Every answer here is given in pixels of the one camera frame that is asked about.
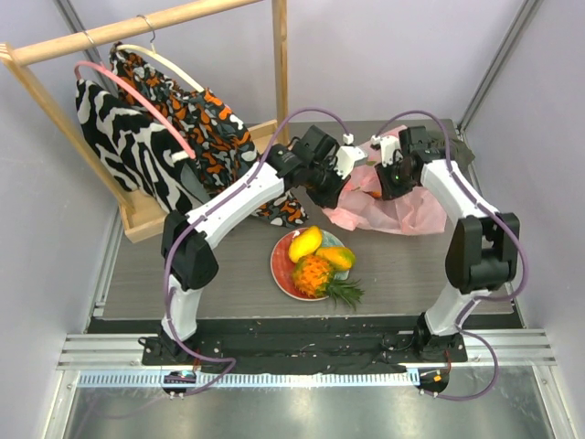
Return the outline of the fake pineapple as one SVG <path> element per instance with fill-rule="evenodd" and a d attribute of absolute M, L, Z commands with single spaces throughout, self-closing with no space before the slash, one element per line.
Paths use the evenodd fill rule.
<path fill-rule="evenodd" d="M 311 298 L 329 298 L 353 310 L 361 303 L 364 291 L 359 281 L 337 279 L 333 265 L 315 255 L 304 256 L 292 269 L 292 282 L 302 294 Z"/>

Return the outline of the fake orange mango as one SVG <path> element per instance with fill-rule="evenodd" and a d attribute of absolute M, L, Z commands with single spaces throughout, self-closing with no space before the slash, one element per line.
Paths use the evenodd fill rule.
<path fill-rule="evenodd" d="M 356 262 L 353 252 L 343 246 L 321 247 L 315 255 L 327 260 L 338 272 L 350 270 Z"/>

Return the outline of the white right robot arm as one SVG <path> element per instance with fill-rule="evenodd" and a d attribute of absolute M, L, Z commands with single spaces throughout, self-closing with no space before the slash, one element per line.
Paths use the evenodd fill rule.
<path fill-rule="evenodd" d="M 519 219 L 501 213 L 468 183 L 446 147 L 431 144 L 423 126 L 397 135 L 374 135 L 376 174 L 385 200 L 416 187 L 427 189 L 453 224 L 445 256 L 447 284 L 418 319 L 412 347 L 425 361 L 456 348 L 463 322 L 480 302 L 516 277 Z"/>

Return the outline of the pink plastic bag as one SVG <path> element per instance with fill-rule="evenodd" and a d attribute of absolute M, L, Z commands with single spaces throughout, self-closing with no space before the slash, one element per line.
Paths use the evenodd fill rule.
<path fill-rule="evenodd" d="M 381 185 L 375 165 L 380 163 L 379 151 L 366 141 L 360 148 L 367 153 L 367 162 L 355 168 L 339 196 L 337 207 L 323 213 L 336 226 L 345 230 L 374 230 L 399 235 L 430 235 L 444 232 L 447 214 L 424 187 L 415 187 L 403 197 L 381 198 Z"/>

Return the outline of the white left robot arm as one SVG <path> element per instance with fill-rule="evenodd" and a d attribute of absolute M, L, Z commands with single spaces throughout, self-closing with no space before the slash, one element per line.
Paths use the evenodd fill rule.
<path fill-rule="evenodd" d="M 165 258 L 164 355 L 176 365 L 193 358 L 197 309 L 205 287 L 218 274 L 214 250 L 258 206 L 293 187 L 306 187 L 315 204 L 334 208 L 342 188 L 367 154 L 344 133 L 339 144 L 316 126 L 291 147 L 270 142 L 260 162 L 217 197 L 182 215 L 165 219 L 162 254 Z"/>

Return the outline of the fake yellow mango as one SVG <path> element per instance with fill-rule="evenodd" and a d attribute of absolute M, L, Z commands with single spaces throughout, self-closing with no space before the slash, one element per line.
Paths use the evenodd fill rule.
<path fill-rule="evenodd" d="M 293 263 L 299 262 L 304 256 L 316 252 L 323 242 L 323 233 L 316 226 L 311 226 L 295 236 L 288 249 L 289 259 Z"/>

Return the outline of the olive green cloth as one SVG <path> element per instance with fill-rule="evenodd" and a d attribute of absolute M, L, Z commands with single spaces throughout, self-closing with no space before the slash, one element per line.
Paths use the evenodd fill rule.
<path fill-rule="evenodd" d="M 450 139 L 451 156 L 458 167 L 464 171 L 474 161 L 475 155 L 465 141 L 458 138 Z"/>

